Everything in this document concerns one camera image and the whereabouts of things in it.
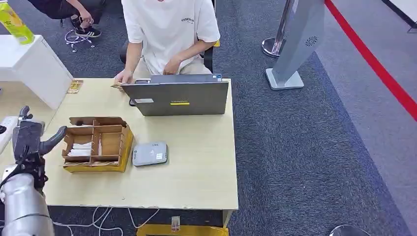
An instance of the gray laptop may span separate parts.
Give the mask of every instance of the gray laptop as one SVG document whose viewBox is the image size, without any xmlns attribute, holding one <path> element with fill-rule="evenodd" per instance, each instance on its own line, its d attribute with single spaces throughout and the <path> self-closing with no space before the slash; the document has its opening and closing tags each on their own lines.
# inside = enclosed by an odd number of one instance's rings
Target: gray laptop
<svg viewBox="0 0 417 236">
<path fill-rule="evenodd" d="M 144 116 L 218 115 L 225 112 L 229 82 L 220 74 L 158 75 L 122 88 Z"/>
</svg>

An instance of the vent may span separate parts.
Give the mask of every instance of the vent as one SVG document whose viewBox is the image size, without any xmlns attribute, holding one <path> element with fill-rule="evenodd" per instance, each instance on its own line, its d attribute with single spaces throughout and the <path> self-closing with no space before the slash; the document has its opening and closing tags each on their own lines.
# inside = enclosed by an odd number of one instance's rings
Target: vent
<svg viewBox="0 0 417 236">
<path fill-rule="evenodd" d="M 311 46 L 314 46 L 314 44 L 316 44 L 317 41 L 319 41 L 318 37 L 311 36 L 304 42 L 304 45 L 307 46 L 307 47 L 311 47 Z"/>
</svg>

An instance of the chair base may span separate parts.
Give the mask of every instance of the chair base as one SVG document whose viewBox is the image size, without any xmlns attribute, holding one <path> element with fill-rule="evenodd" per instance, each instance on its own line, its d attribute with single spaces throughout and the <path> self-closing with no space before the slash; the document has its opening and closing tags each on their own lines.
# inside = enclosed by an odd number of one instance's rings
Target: chair base
<svg viewBox="0 0 417 236">
<path fill-rule="evenodd" d="M 77 52 L 77 48 L 75 47 L 75 44 L 81 43 L 81 42 L 84 42 L 84 41 L 89 42 L 91 44 L 90 45 L 91 48 L 95 47 L 95 45 L 91 42 L 91 40 L 89 40 L 89 38 L 77 36 L 75 34 L 75 30 L 73 30 L 73 29 L 65 34 L 64 39 L 65 39 L 65 42 L 66 42 L 67 45 L 71 45 L 71 49 L 72 49 L 73 53 Z"/>
</svg>

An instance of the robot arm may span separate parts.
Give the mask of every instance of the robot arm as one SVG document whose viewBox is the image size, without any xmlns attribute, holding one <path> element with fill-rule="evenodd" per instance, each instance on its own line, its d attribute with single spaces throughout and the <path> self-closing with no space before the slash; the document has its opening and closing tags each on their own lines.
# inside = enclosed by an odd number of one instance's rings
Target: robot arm
<svg viewBox="0 0 417 236">
<path fill-rule="evenodd" d="M 48 180 L 43 155 L 64 138 L 66 126 L 41 142 L 45 124 L 34 121 L 28 113 L 28 106 L 22 108 L 13 130 L 15 165 L 6 168 L 0 183 L 0 198 L 5 205 L 2 235 L 53 236 L 53 224 L 42 191 Z"/>
</svg>

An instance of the cardboard organizer box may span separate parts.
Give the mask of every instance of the cardboard organizer box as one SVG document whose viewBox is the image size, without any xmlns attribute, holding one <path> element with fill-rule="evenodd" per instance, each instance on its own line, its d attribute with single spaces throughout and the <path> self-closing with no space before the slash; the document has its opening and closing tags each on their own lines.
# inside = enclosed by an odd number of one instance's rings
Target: cardboard organizer box
<svg viewBox="0 0 417 236">
<path fill-rule="evenodd" d="M 124 172 L 130 156 L 133 133 L 120 117 L 72 117 L 62 150 L 64 169 L 69 172 Z M 68 156 L 74 144 L 91 142 L 90 156 Z"/>
</svg>

